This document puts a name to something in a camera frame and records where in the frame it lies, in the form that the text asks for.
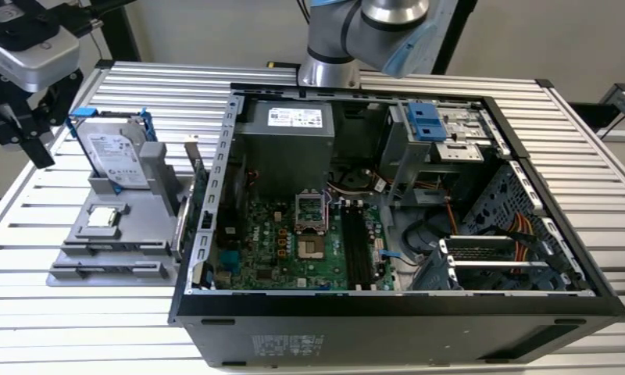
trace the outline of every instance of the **blue latch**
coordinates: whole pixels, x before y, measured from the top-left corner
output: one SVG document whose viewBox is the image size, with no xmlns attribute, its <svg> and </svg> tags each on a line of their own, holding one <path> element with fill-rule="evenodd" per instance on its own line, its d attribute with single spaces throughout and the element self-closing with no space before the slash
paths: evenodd
<svg viewBox="0 0 625 375">
<path fill-rule="evenodd" d="M 417 141 L 439 142 L 446 139 L 445 127 L 431 103 L 407 103 L 407 120 L 415 130 Z"/>
</svg>

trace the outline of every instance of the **orange wire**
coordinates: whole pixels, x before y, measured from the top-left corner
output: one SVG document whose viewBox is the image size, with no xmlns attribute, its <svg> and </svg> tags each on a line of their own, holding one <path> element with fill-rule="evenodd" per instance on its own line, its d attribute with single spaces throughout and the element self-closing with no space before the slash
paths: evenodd
<svg viewBox="0 0 625 375">
<path fill-rule="evenodd" d="M 449 214 L 450 232 L 451 232 L 451 234 L 457 235 L 458 234 L 458 228 L 455 228 L 454 214 L 450 211 L 449 201 L 446 201 L 446 213 Z"/>
<path fill-rule="evenodd" d="M 521 232 L 521 226 L 522 226 L 522 223 L 521 223 L 521 213 L 517 212 L 515 215 L 514 215 L 514 219 L 517 221 L 517 232 L 519 233 Z M 514 247 L 514 256 L 513 256 L 513 261 L 514 262 L 518 262 L 519 259 L 521 259 L 521 256 L 522 256 L 522 250 L 521 250 L 521 246 L 518 244 L 518 241 L 514 241 L 514 244 L 513 244 L 513 247 Z M 513 273 L 521 273 L 521 270 L 519 269 L 514 269 L 513 270 Z"/>
<path fill-rule="evenodd" d="M 527 224 L 527 233 L 529 233 L 530 235 L 533 235 L 533 234 L 534 234 L 534 230 L 531 230 L 530 220 L 527 220 L 527 218 L 526 218 L 525 216 L 522 217 L 522 219 L 525 220 L 525 223 Z M 526 254 L 527 254 L 527 248 L 525 248 L 525 249 L 522 250 L 522 255 L 521 255 L 522 260 L 525 260 L 525 255 L 526 255 Z"/>
</svg>

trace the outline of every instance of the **motherboard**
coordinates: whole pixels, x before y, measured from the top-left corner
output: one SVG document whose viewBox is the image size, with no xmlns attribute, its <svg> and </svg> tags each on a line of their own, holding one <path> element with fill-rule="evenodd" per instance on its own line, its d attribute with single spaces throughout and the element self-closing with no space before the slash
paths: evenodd
<svg viewBox="0 0 625 375">
<path fill-rule="evenodd" d="M 241 248 L 221 254 L 219 288 L 393 290 L 377 207 L 318 197 L 249 202 Z"/>
</svg>

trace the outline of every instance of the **white wall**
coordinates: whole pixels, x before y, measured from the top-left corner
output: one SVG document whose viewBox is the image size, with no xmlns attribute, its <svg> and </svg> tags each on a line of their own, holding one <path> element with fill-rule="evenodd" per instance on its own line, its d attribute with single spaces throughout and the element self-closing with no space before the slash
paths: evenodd
<svg viewBox="0 0 625 375">
<path fill-rule="evenodd" d="M 625 0 L 479 0 L 447 73 L 547 78 L 566 100 L 597 102 L 625 82 Z M 625 165 L 625 142 L 607 146 Z"/>
<path fill-rule="evenodd" d="M 441 2 L 438 7 L 431 0 L 429 14 L 445 30 L 457 0 Z M 299 63 L 307 54 L 307 25 L 294 0 L 139 0 L 126 14 L 142 61 L 262 67 L 267 61 Z M 441 39 L 426 54 L 426 72 Z"/>
</svg>

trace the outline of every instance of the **black metal bracket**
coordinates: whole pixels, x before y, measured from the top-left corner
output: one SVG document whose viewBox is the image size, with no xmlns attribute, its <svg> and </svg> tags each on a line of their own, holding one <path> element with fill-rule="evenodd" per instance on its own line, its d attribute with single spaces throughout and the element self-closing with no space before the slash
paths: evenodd
<svg viewBox="0 0 625 375">
<path fill-rule="evenodd" d="M 613 104 L 570 102 L 570 107 L 594 133 L 609 126 L 621 112 Z"/>
</svg>

